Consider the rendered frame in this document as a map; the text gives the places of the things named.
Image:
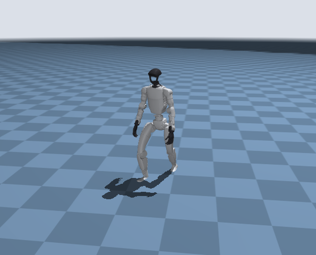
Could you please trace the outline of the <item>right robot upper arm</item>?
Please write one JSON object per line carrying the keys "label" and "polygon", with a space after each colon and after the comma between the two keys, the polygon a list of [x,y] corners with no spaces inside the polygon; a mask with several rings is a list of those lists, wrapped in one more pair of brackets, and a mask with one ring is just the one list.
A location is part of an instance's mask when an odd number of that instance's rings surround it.
{"label": "right robot upper arm", "polygon": [[145,109],[147,107],[147,104],[146,104],[146,101],[147,101],[147,92],[146,92],[146,89],[147,89],[148,86],[146,87],[143,87],[141,89],[141,102],[139,104],[139,108],[141,109]]}

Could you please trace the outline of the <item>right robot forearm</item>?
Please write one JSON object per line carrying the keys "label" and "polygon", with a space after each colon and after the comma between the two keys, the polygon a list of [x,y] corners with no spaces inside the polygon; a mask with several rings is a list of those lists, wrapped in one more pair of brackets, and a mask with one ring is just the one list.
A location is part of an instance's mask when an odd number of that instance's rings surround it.
{"label": "right robot forearm", "polygon": [[[141,123],[141,119],[142,119],[143,112],[144,112],[143,109],[138,108],[138,113],[137,113],[137,116],[136,116],[136,120],[139,121],[138,124]],[[136,121],[136,120],[135,120],[135,121]]]}

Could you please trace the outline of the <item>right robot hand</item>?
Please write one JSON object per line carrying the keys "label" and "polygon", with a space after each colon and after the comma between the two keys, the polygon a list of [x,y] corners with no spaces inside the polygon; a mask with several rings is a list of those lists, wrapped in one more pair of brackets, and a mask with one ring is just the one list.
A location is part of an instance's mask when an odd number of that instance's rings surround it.
{"label": "right robot hand", "polygon": [[139,121],[136,120],[135,123],[134,123],[134,124],[135,124],[135,126],[134,126],[134,128],[133,128],[133,136],[134,136],[134,137],[137,137],[137,136],[138,136],[138,135],[136,134],[136,131],[137,131],[137,128],[138,128],[138,125],[139,125],[138,122],[139,122]]}

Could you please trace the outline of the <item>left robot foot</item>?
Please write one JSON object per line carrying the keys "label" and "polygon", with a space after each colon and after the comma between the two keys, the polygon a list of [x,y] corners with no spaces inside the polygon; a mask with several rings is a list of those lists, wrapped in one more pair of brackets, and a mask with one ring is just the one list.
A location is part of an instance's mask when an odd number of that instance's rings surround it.
{"label": "left robot foot", "polygon": [[174,172],[174,171],[176,171],[177,170],[177,167],[178,167],[178,165],[176,164],[176,166],[172,166],[172,168],[171,168],[171,172]]}

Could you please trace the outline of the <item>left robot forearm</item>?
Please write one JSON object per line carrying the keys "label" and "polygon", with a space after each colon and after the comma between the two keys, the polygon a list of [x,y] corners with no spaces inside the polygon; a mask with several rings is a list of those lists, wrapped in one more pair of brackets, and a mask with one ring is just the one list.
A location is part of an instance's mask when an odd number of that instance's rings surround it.
{"label": "left robot forearm", "polygon": [[[168,115],[168,117],[169,117],[169,126],[171,126],[172,127],[172,130],[174,131],[175,130],[175,109],[174,109],[174,107],[171,107],[171,109],[170,109],[170,111],[171,111],[171,114],[169,114]],[[169,127],[168,127],[168,129],[169,129]]]}

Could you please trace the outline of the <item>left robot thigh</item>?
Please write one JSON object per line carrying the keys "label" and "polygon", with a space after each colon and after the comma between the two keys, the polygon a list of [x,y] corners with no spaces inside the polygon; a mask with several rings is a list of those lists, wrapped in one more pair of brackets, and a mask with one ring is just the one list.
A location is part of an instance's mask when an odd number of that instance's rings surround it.
{"label": "left robot thigh", "polygon": [[[165,123],[164,124],[164,127],[165,127],[165,129],[164,129],[164,140],[168,137],[168,134],[169,134],[169,129],[168,129],[168,127],[169,127],[169,124],[168,123]],[[168,138],[169,139],[169,138]],[[168,141],[168,139],[167,140],[165,140],[165,143],[167,143],[167,141]],[[168,155],[172,155],[173,154],[173,143],[172,144],[165,144],[166,145],[166,149],[167,149],[167,154]]]}

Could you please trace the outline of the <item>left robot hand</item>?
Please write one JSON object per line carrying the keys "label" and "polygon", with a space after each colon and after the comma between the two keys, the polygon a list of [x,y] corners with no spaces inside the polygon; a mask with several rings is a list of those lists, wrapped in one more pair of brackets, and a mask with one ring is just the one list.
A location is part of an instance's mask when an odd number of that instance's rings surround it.
{"label": "left robot hand", "polygon": [[168,137],[165,139],[165,140],[167,140],[169,138],[167,143],[165,143],[167,145],[172,144],[173,140],[174,140],[174,134],[173,134],[174,131],[172,130],[171,126],[169,126],[169,130],[168,131],[169,131]]}

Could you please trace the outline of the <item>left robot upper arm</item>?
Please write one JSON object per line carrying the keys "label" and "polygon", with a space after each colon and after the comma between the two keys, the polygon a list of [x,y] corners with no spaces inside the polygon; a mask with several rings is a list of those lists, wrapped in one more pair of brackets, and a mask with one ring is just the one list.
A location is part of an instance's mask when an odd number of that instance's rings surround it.
{"label": "left robot upper arm", "polygon": [[174,101],[173,101],[173,92],[171,89],[168,89],[168,88],[163,88],[163,93],[164,93],[164,96],[166,96],[166,100],[167,100],[167,103],[168,103],[168,108],[167,108],[167,113],[171,114],[171,107],[174,107]]}

